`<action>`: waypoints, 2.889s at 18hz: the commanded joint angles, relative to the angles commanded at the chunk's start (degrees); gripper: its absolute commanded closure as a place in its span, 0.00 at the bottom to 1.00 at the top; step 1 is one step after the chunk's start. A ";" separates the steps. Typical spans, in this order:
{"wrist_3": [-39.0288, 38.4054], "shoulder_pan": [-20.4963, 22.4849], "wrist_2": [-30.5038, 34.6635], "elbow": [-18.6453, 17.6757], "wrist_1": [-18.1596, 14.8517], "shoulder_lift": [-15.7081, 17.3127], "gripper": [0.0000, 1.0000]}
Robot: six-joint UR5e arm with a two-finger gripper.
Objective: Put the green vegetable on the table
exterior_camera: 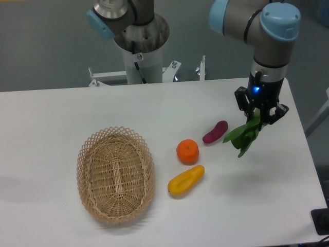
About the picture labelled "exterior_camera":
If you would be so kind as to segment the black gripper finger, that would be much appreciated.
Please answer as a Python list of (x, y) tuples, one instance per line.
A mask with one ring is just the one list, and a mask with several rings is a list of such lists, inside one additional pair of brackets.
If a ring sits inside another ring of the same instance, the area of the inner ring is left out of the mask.
[(253, 119), (254, 101), (249, 101), (247, 97), (247, 89), (241, 86), (234, 92), (234, 95), (239, 109), (244, 112), (247, 119)]
[(271, 114), (271, 109), (268, 108), (266, 105), (262, 104), (260, 108), (259, 131), (261, 131), (266, 125), (273, 125), (283, 116), (285, 116), (288, 111), (288, 106), (277, 103), (277, 105), (274, 107), (274, 113)]

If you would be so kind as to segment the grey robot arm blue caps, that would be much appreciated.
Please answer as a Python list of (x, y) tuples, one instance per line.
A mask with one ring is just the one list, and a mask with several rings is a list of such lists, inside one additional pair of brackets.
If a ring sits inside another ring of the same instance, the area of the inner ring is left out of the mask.
[[(86, 16), (101, 38), (121, 48), (129, 84), (164, 81), (162, 48), (170, 29), (153, 1), (95, 1)], [(254, 48), (248, 86), (235, 97), (248, 120), (260, 119), (259, 128), (288, 112), (279, 94), (300, 21), (300, 11), (283, 1), (215, 1), (210, 9), (214, 31)]]

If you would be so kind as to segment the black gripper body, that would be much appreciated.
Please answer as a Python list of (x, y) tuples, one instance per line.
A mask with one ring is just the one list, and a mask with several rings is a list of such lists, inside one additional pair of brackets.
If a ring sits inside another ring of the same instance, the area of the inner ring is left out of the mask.
[(279, 94), (283, 84), (283, 79), (274, 82), (264, 82), (258, 80), (250, 74), (247, 98), (250, 102), (254, 102), (256, 108), (264, 105), (265, 108), (274, 108), (279, 102)]

